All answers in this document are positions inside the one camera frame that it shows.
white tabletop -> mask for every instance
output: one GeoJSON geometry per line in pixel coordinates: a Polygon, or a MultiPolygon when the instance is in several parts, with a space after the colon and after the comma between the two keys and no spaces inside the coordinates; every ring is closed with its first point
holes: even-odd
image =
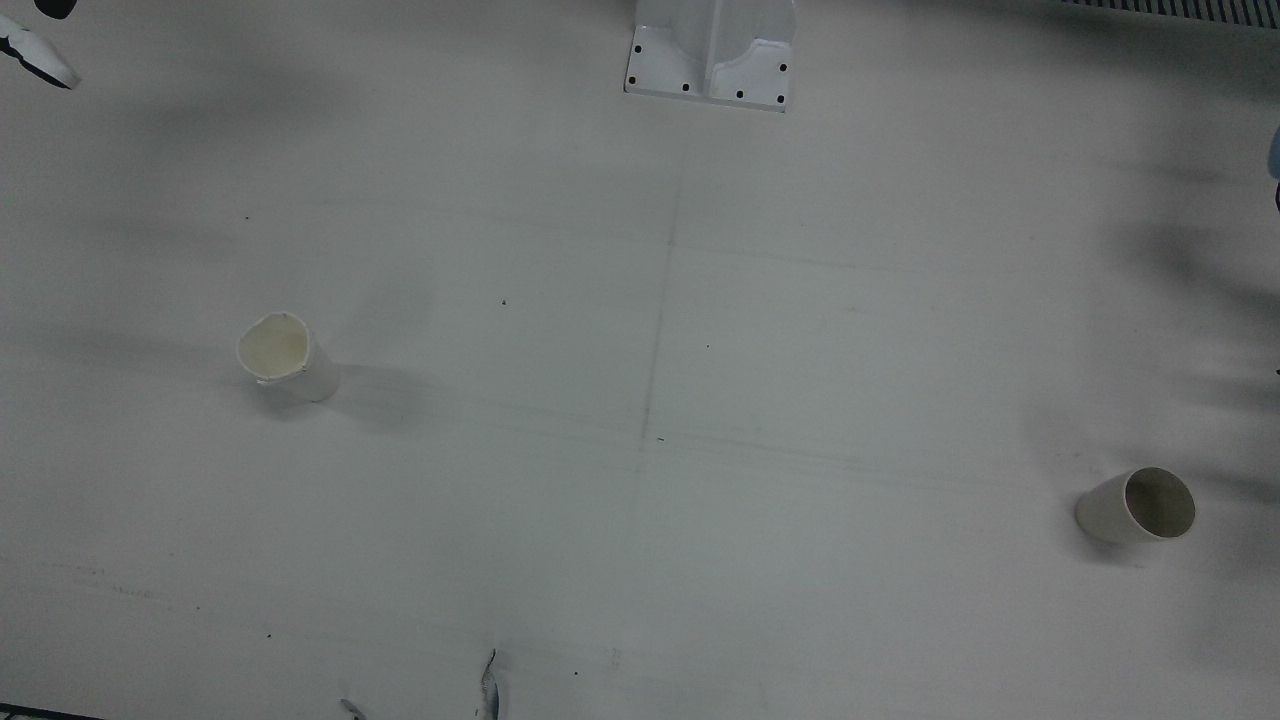
{"type": "Polygon", "coordinates": [[[1274,717],[1280,33],[812,0],[780,115],[626,0],[82,5],[4,5],[84,81],[0,58],[0,702],[1274,717]],[[1087,541],[1143,465],[1197,527],[1087,541]]]}

white metal bracket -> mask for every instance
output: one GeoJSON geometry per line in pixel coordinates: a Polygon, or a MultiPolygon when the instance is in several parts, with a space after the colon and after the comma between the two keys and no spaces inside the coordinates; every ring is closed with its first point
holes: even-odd
{"type": "Polygon", "coordinates": [[[786,111],[794,0],[639,0],[623,90],[786,111]]]}

dark object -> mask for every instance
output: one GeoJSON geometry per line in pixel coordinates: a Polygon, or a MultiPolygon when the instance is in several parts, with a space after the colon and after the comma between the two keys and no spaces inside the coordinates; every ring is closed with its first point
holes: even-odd
{"type": "Polygon", "coordinates": [[[100,720],[87,715],[70,715],[68,712],[54,712],[52,710],[36,710],[35,707],[22,707],[20,705],[5,705],[0,702],[0,715],[20,720],[24,717],[37,717],[40,720],[100,720]]]}
{"type": "Polygon", "coordinates": [[[65,20],[76,9],[76,0],[36,0],[36,8],[50,18],[65,20]]]}

metal grille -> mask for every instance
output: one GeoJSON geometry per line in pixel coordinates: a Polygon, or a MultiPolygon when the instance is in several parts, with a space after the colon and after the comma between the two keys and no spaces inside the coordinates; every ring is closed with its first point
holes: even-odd
{"type": "Polygon", "coordinates": [[[1277,0],[1061,0],[1073,5],[1133,10],[1248,27],[1276,29],[1277,0]]]}

upright paper cup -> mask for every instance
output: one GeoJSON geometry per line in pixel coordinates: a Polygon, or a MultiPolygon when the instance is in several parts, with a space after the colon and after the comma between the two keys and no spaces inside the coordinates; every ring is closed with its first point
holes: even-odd
{"type": "Polygon", "coordinates": [[[259,384],[311,402],[338,389],[338,366],[320,350],[311,328],[289,313],[271,313],[253,323],[241,336],[238,354],[259,384]]]}
{"type": "Polygon", "coordinates": [[[1106,542],[1166,541],[1192,529],[1196,500],[1178,475],[1161,468],[1143,468],[1087,492],[1075,503],[1075,521],[1106,542]]]}

